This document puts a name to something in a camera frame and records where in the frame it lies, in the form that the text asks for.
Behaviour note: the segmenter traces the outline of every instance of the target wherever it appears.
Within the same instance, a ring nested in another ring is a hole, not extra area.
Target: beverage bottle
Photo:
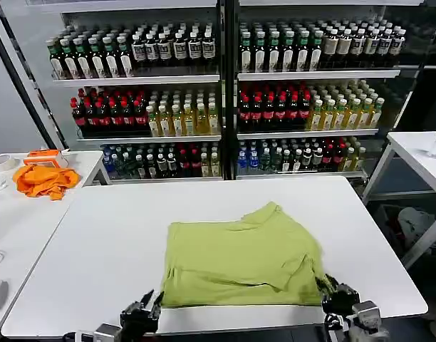
[[[332,68],[333,59],[338,45],[338,30],[333,28],[331,32],[323,39],[323,53],[321,54],[321,68]]]
[[[50,63],[59,80],[65,80],[68,77],[68,66],[64,59],[61,58],[61,52],[57,49],[55,41],[49,39],[46,41],[48,51],[50,52]]]
[[[284,36],[284,44],[283,44],[283,51],[282,51],[283,61],[281,62],[281,70],[283,72],[291,70],[292,57],[294,54],[293,47],[292,47],[293,40],[294,40],[294,32],[287,31]]]
[[[321,119],[319,120],[318,130],[331,129],[334,107],[335,107],[335,100],[328,100],[326,109],[321,112]]]
[[[321,119],[321,108],[323,101],[316,100],[312,113],[306,124],[307,130],[318,130],[319,120]]]
[[[283,164],[281,165],[282,172],[288,172],[291,169],[291,152],[289,150],[283,151]]]
[[[68,66],[69,74],[71,77],[75,80],[81,78],[81,74],[79,72],[78,64],[76,63],[74,52],[72,52],[72,49],[69,45],[68,39],[61,39],[60,40],[61,47],[63,49],[63,60],[65,61],[65,64]]]
[[[400,29],[392,39],[388,50],[388,66],[398,65],[398,58],[400,56],[400,51],[402,50],[403,44],[405,43],[405,33],[406,30]]]
[[[315,31],[314,34],[314,40],[308,52],[308,55],[310,56],[308,62],[309,71],[316,71],[316,69],[318,68],[319,60],[321,57],[321,45],[323,43],[324,32]]]
[[[276,71],[279,59],[279,37],[280,33],[278,31],[272,31],[270,33],[270,45],[267,51],[269,72],[273,73]]]
[[[256,47],[254,52],[254,72],[261,73],[264,69],[264,58],[266,53],[265,37],[266,33],[264,31],[257,31],[256,33]]]
[[[299,39],[299,44],[297,45],[296,51],[296,71],[306,70],[306,59],[308,56],[308,31],[302,31]]]
[[[197,33],[191,32],[190,39],[188,40],[188,50],[190,51],[191,63],[198,66],[201,63],[202,58],[202,44],[197,39]]]
[[[353,161],[353,156],[354,156],[354,148],[348,147],[347,155],[346,157],[343,158],[340,166],[338,167],[338,171],[344,171],[344,172],[350,171],[351,163]]]
[[[323,160],[323,149],[321,147],[318,147],[315,150],[313,150],[313,157],[311,159],[311,169],[319,170],[322,160]]]
[[[343,34],[338,39],[338,45],[336,50],[336,61],[334,63],[334,68],[345,68],[346,59],[348,57],[348,52],[351,47],[351,30],[347,28],[344,30]]]

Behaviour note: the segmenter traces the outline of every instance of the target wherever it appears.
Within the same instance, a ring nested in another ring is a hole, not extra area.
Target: folded t-shirt
[[[270,202],[240,221],[172,223],[162,305],[318,306],[316,279],[328,284],[318,242]]]

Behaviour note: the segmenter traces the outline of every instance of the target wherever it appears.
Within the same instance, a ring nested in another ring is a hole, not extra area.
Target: bottle label
[[[355,119],[358,117],[357,114],[351,114],[349,115],[348,123],[346,124],[347,130],[352,130],[354,128]]]
[[[110,125],[110,118],[109,117],[99,118],[99,125],[109,126]]]
[[[191,119],[185,119],[185,126],[187,128],[187,135],[194,135],[193,122]]]
[[[376,53],[378,53],[380,55],[387,54],[389,51],[391,42],[392,42],[391,38],[381,38],[380,44],[378,45],[378,48],[376,49]]]
[[[114,125],[124,125],[125,124],[125,120],[124,120],[123,116],[115,116],[114,118],[112,118],[112,122]]]
[[[95,65],[96,73],[98,73],[98,77],[105,78],[105,70],[101,58],[94,56],[92,59],[93,59],[93,64]]]
[[[316,49],[311,53],[311,61],[310,61],[310,71],[316,71],[319,64],[319,56],[321,55],[321,50]]]
[[[333,124],[333,129],[334,130],[340,130],[341,129],[341,123],[343,122],[343,118],[344,117],[345,117],[345,115],[343,115],[343,114],[338,114],[337,115],[335,123]]]
[[[340,38],[337,46],[337,54],[346,55],[349,52],[351,46],[351,39]]]
[[[307,110],[300,110],[299,115],[301,116],[301,118],[307,119],[310,116],[310,112]]]
[[[208,166],[201,166],[202,169],[202,176],[203,177],[209,177],[209,167]]]
[[[249,51],[242,52],[242,73],[249,72],[249,64],[251,61],[251,53]]]
[[[324,40],[324,49],[323,52],[326,55],[333,55],[337,50],[338,38],[329,38],[326,37]]]
[[[68,69],[69,69],[69,72],[71,73],[71,76],[73,76],[73,78],[75,80],[78,80],[80,78],[80,76],[78,74],[76,62],[71,57],[64,58],[64,61],[66,62],[66,65],[68,66]]]
[[[390,45],[389,48],[389,53],[393,56],[396,56],[400,53],[400,50],[402,50],[402,45],[403,45],[403,39],[400,38],[394,38],[392,40],[392,43]]]
[[[274,118],[274,112],[264,112],[262,114],[262,117],[266,120],[271,120],[272,118]]]
[[[114,56],[107,56],[106,58],[107,64],[109,65],[110,74],[113,78],[120,77],[118,74],[118,67],[117,67],[117,61],[115,60]]]
[[[320,115],[314,115],[311,120],[311,130],[318,130],[319,120],[321,119]]]
[[[174,129],[175,129],[175,135],[177,137],[182,136],[182,121],[181,120],[174,120]]]
[[[126,77],[133,77],[133,66],[131,65],[131,60],[128,56],[121,56],[121,63],[123,64],[123,69],[125,69]]]
[[[282,69],[283,72],[287,72],[287,71],[291,70],[292,55],[293,55],[292,50],[284,51],[284,55],[283,55],[283,69]]]
[[[200,41],[189,42],[188,47],[190,48],[191,59],[198,59],[202,57],[202,47]]]
[[[278,63],[278,51],[270,51],[269,55],[269,72],[273,73],[276,71],[276,64]]]
[[[60,61],[57,58],[52,58],[50,60],[50,63],[53,66],[54,71],[56,72],[56,75],[60,80],[64,80],[66,78],[66,75],[64,73],[63,67],[61,66]]]
[[[137,62],[143,62],[147,59],[145,55],[145,44],[133,44],[133,56]]]
[[[149,61],[156,61],[158,59],[156,44],[145,44],[145,52]]]
[[[187,57],[187,44],[174,43],[174,54],[176,59],[185,59]]]
[[[286,112],[283,110],[282,112],[275,112],[275,117],[278,119],[284,119]]]
[[[148,125],[150,126],[150,130],[152,131],[152,136],[157,137],[159,134],[158,134],[158,125],[156,124],[156,122],[150,121]]]
[[[90,66],[88,65],[87,58],[79,57],[78,63],[81,65],[82,72],[85,78],[93,78],[93,75],[91,74]]]
[[[203,41],[202,53],[206,59],[215,58],[215,43],[213,41]]]
[[[254,63],[254,72],[261,73],[264,67],[264,52],[256,51],[255,63]]]
[[[351,43],[351,47],[349,49],[349,53],[352,55],[360,55],[362,53],[364,38],[353,38],[353,42]]]
[[[331,129],[331,123],[332,123],[332,114],[326,115],[326,118],[324,119],[324,130],[330,130]]]
[[[170,51],[170,44],[167,43],[158,43],[158,51],[160,52],[160,58],[164,61],[167,59],[171,59],[172,53]]]
[[[219,176],[219,166],[218,165],[212,165],[212,176],[213,177]]]

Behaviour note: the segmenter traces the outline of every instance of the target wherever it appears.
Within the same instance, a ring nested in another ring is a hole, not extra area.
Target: white label
[[[347,130],[352,130],[354,128],[355,119],[358,117],[357,114],[351,114],[349,115],[348,123],[346,124]]]
[[[212,176],[219,176],[219,165],[212,165]]]
[[[262,68],[264,67],[264,52],[263,51],[257,51],[256,52],[256,61],[254,63],[254,72],[255,73],[261,73]]]
[[[185,119],[185,126],[187,128],[187,135],[194,135],[193,124],[191,119]]]
[[[249,72],[250,61],[251,61],[251,53],[249,51],[242,52],[242,73]]]
[[[181,120],[174,120],[174,128],[175,128],[175,135],[177,137],[182,136],[182,121]]]
[[[133,66],[131,66],[131,60],[128,56],[121,56],[121,63],[125,69],[126,77],[133,77]]]
[[[284,51],[283,55],[283,72],[289,71],[291,69],[291,61],[292,61],[292,50]]]
[[[117,78],[120,77],[118,74],[117,61],[114,56],[107,56],[106,58],[107,64],[109,65],[110,74],[112,77]]]
[[[148,125],[150,126],[150,129],[152,131],[152,136],[159,137],[160,135],[158,134],[158,125],[156,124],[156,121],[150,121]]]
[[[50,63],[52,64],[54,71],[58,75],[58,78],[61,80],[64,80],[66,75],[64,73],[64,70],[63,70],[63,67],[61,66],[60,61],[57,58],[52,58],[50,60]]]
[[[318,130],[319,120],[321,119],[320,115],[314,115],[311,120],[311,130]]]
[[[303,71],[305,68],[306,55],[308,55],[307,50],[300,50],[299,57],[297,58],[296,71]]]
[[[326,115],[326,118],[324,119],[324,130],[330,130],[331,129],[331,123],[332,123],[332,114]]]
[[[278,63],[278,51],[270,51],[269,57],[269,72],[273,73],[276,71],[276,64]]]
[[[78,80],[80,78],[80,76],[78,74],[76,62],[74,62],[74,60],[71,57],[65,58],[64,61],[66,62],[66,65],[68,66],[68,69],[69,69],[69,72],[71,73],[71,76],[73,76],[73,78],[75,80]]]
[[[321,50],[316,49],[311,53],[310,71],[316,71],[319,63],[319,56],[321,55]]]
[[[79,57],[78,63],[81,65],[82,72],[85,78],[93,78],[93,75],[91,74],[90,66],[88,65],[87,58]]]
[[[338,114],[337,115],[335,123],[333,124],[333,129],[334,130],[340,130],[341,129],[341,123],[343,122],[343,118],[344,117],[345,117],[345,115],[343,115],[343,114]]]
[[[201,166],[201,169],[202,169],[202,176],[209,177],[209,167],[208,166]]]
[[[367,123],[368,113],[362,113],[360,116],[360,120],[358,123],[358,128],[365,128],[365,124]]]
[[[169,123],[166,120],[161,120],[161,128],[164,136],[169,136]]]
[[[105,70],[103,66],[103,62],[101,61],[100,57],[94,56],[93,57],[93,64],[96,68],[96,73],[98,73],[99,78],[105,78]]]
[[[376,124],[378,123],[378,119],[380,118],[381,113],[375,113],[373,114],[372,120],[370,121],[369,128],[375,128]]]

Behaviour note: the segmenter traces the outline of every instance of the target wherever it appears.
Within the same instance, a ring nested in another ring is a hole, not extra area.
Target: orange cloth
[[[12,180],[26,196],[50,195],[54,201],[61,200],[67,188],[75,187],[79,175],[72,169],[29,165],[18,169]]]

